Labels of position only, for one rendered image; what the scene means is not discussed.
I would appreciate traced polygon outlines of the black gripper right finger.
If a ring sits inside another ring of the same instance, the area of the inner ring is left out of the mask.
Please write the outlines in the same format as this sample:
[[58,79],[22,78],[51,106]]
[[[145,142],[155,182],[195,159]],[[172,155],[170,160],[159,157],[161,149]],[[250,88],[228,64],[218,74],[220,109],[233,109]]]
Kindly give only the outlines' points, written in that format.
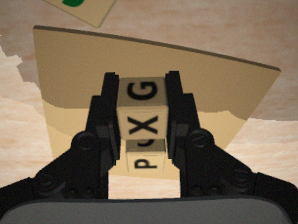
[[193,94],[183,93],[179,71],[166,73],[165,82],[167,153],[179,169],[180,197],[231,194],[264,197],[282,206],[292,223],[298,224],[298,188],[290,182],[252,172],[215,145],[211,132],[200,127]]

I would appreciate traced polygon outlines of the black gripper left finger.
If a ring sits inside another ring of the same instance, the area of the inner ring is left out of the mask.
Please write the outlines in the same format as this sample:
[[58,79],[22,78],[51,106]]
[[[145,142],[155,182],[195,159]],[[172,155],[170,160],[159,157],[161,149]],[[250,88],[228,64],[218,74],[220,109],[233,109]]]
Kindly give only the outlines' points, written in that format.
[[118,88],[119,75],[106,72],[101,95],[91,98],[85,130],[72,138],[70,149],[35,177],[0,188],[0,220],[13,206],[35,199],[108,199],[108,171],[121,149]]

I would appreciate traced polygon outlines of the tan flat mat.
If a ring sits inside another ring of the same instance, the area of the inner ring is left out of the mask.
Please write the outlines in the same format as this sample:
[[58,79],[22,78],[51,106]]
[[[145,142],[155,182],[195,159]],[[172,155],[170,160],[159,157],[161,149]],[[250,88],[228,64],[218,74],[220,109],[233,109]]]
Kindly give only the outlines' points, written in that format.
[[[36,63],[53,160],[85,130],[91,97],[101,95],[106,72],[120,78],[164,77],[179,71],[183,93],[192,93],[202,128],[225,150],[269,89],[278,67],[223,54],[119,35],[33,27]],[[129,173],[126,140],[109,175],[180,180],[167,156],[162,173]]]

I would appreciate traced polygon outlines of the beige letter block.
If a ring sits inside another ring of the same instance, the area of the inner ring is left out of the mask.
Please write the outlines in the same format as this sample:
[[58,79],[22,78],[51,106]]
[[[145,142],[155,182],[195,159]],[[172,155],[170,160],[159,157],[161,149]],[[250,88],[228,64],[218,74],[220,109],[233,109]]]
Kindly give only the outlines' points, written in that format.
[[129,173],[163,172],[166,160],[165,139],[126,140],[125,155]]
[[72,16],[101,28],[117,0],[42,0]]
[[165,78],[120,78],[116,110],[121,139],[165,139],[168,121]]

